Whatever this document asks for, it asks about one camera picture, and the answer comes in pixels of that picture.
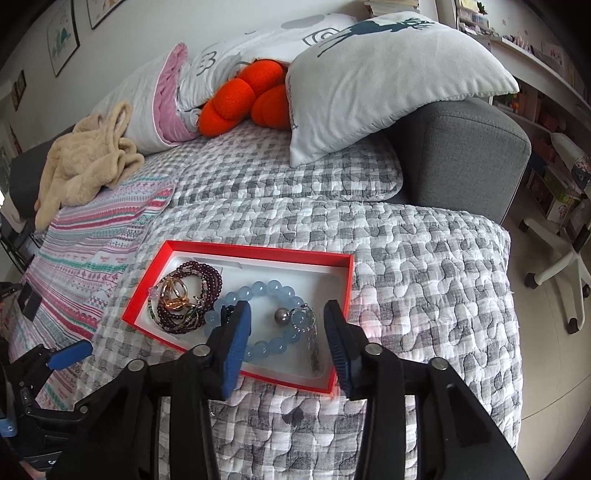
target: framed picture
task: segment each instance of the framed picture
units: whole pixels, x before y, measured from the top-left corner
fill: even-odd
[[[8,126],[10,127],[10,136],[12,137],[12,143],[14,144],[14,148],[17,151],[17,155],[20,155],[22,153],[21,144],[18,141],[18,138],[17,138],[16,133],[12,129],[12,125],[11,124],[8,124]]]
[[[18,110],[18,105],[21,103],[21,99],[18,97],[17,94],[17,83],[14,82],[12,84],[12,89],[10,90],[10,98],[12,99],[12,106],[14,107],[14,111]]]
[[[25,71],[21,70],[21,73],[18,74],[17,78],[17,94],[20,98],[22,98],[22,94],[25,93],[25,88],[27,88],[27,81],[25,80]]]
[[[74,0],[66,0],[47,26],[47,47],[53,75],[57,77],[60,74],[79,46],[80,41],[74,19]]]
[[[14,107],[14,111],[18,110],[18,106],[21,104],[22,94],[25,92],[25,88],[27,88],[27,81],[25,80],[25,71],[21,70],[21,73],[18,74],[17,81],[12,84],[12,89],[10,91],[10,97],[12,99],[12,106]]]
[[[125,0],[86,0],[90,27],[94,30],[98,25]]]

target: beige fleece blanket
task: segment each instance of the beige fleece blanket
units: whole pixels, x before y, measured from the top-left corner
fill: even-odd
[[[38,230],[46,230],[62,206],[87,204],[101,187],[114,189],[144,164],[135,144],[123,137],[131,113],[131,104],[120,102],[106,120],[87,116],[53,142],[35,203]]]

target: blue clamp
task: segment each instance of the blue clamp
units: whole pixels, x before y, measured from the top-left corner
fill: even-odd
[[[50,370],[64,370],[92,353],[92,344],[88,340],[80,340],[54,353],[47,362]]]
[[[0,419],[0,437],[10,438],[16,436],[17,433],[17,424],[16,422],[14,422],[13,419],[11,419],[10,417]]]

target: floor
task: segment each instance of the floor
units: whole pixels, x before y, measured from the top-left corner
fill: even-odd
[[[508,276],[519,320],[524,373],[517,454],[530,480],[543,480],[591,407],[591,298],[585,305],[588,323],[577,334],[568,335],[566,322],[575,316],[570,284],[558,275],[536,290],[524,286],[528,272],[542,271],[552,259],[551,249],[533,232],[518,229],[527,216],[545,222],[529,192],[520,190],[503,222],[511,234]],[[583,258],[589,260],[591,269],[591,242]]]

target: blue gripper pad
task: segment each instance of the blue gripper pad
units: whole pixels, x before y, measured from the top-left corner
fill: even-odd
[[[234,338],[232,339],[232,344],[230,345],[223,366],[222,395],[224,398],[228,398],[232,390],[236,388],[238,374],[240,373],[244,352],[246,351],[246,343],[251,334],[251,306],[246,301],[240,301],[238,303],[244,305],[240,312]]]
[[[92,353],[92,344],[88,340],[80,340],[54,353],[47,366],[50,370],[64,370],[80,360],[84,360]]]
[[[353,391],[351,379],[351,364],[345,346],[335,325],[335,319],[330,314],[324,314],[324,331],[329,342],[330,356],[335,365],[336,376],[345,396],[350,396]]]

